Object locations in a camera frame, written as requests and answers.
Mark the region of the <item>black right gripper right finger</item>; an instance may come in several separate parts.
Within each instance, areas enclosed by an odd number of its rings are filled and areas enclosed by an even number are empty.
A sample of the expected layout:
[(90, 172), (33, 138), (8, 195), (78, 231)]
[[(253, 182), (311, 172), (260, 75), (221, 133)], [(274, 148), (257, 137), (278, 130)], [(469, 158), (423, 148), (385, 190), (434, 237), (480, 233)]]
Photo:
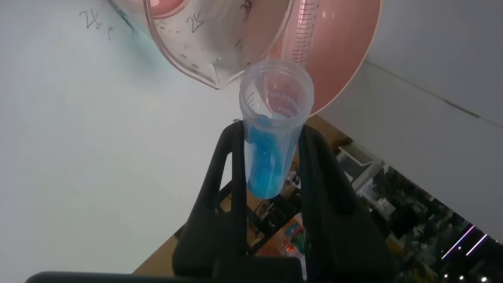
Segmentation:
[(313, 127), (299, 138), (309, 282), (393, 282), (397, 263), (366, 207)]

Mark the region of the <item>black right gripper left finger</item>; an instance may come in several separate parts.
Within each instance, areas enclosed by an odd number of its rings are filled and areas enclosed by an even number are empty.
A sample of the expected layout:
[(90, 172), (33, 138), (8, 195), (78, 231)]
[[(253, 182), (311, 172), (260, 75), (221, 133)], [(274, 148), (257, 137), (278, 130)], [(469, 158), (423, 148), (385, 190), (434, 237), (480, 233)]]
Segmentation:
[[(217, 211), (226, 158), (231, 157), (232, 195), (229, 212)], [(209, 277), (215, 264), (246, 256), (247, 194), (244, 169), (244, 123), (237, 121), (221, 133), (203, 185), (172, 256), (174, 274)]]

